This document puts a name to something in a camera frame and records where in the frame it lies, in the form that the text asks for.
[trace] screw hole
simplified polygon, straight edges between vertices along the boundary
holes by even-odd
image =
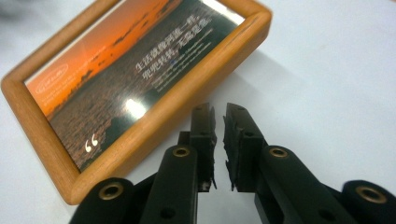
[[[320,209],[318,210],[318,213],[323,219],[326,219],[327,221],[335,221],[334,214],[326,209]]]
[[[359,186],[356,188],[356,192],[364,200],[371,203],[385,203],[387,201],[387,197],[383,193],[370,187]]]
[[[164,208],[161,210],[161,217],[164,219],[171,219],[176,215],[176,211],[172,208]]]
[[[99,198],[108,201],[118,198],[123,192],[123,186],[120,182],[113,182],[101,188]]]

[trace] black plastic part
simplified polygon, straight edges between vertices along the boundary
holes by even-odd
[[[134,196],[133,187],[130,181],[121,178],[109,178],[100,182],[85,197],[70,223],[123,223]],[[117,192],[120,195],[104,200],[100,196],[101,192],[104,197],[116,195]]]
[[[232,189],[239,192],[255,192],[257,158],[262,147],[268,146],[248,111],[240,106],[227,104],[224,148],[228,161]]]
[[[140,224],[196,223],[197,153],[189,146],[166,150]]]
[[[258,189],[263,207],[265,193],[271,191],[274,198],[268,200],[276,200],[284,216],[281,223],[356,223],[328,189],[287,148],[264,148],[260,172],[266,183],[262,185],[264,189]]]
[[[116,177],[100,182],[82,201],[70,223],[139,223],[154,179],[152,175],[135,186]]]
[[[198,154],[198,191],[209,192],[211,183],[216,186],[214,151],[217,143],[215,134],[215,109],[209,104],[196,106],[191,113],[189,145]]]
[[[396,223],[395,196],[376,184],[363,180],[346,182],[340,201],[359,223]]]

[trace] white surface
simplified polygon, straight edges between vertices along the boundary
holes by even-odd
[[[0,0],[0,75],[91,0]],[[222,137],[227,102],[248,109],[268,143],[293,150],[324,184],[352,179],[396,194],[396,2],[261,0],[274,11],[267,40],[208,99],[216,108],[216,180],[198,223],[260,223],[252,195],[231,192]],[[62,200],[0,96],[0,223],[67,223]],[[186,120],[127,178],[155,173]]]

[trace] picture frame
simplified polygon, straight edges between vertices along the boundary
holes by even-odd
[[[82,170],[54,131],[42,105],[28,88],[40,69],[67,50],[119,0],[97,0],[61,31],[16,66],[2,80],[1,88],[39,159],[57,190],[69,204],[78,204],[98,182],[111,176],[125,176],[152,149],[203,102],[220,82],[246,59],[268,36],[272,13],[253,0],[219,0],[243,18],[212,50],[180,78],[143,117],[123,132]]]

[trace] brass ring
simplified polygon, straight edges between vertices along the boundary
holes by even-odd
[[[113,182],[104,187],[99,191],[99,198],[108,201],[119,197],[123,193],[123,185],[120,182]]]
[[[278,158],[285,158],[289,155],[289,153],[282,148],[274,147],[270,149],[270,154],[273,155],[274,157]]]
[[[386,203],[387,197],[378,191],[377,189],[373,189],[366,186],[359,186],[356,188],[356,192],[361,196],[364,200],[370,203]]]

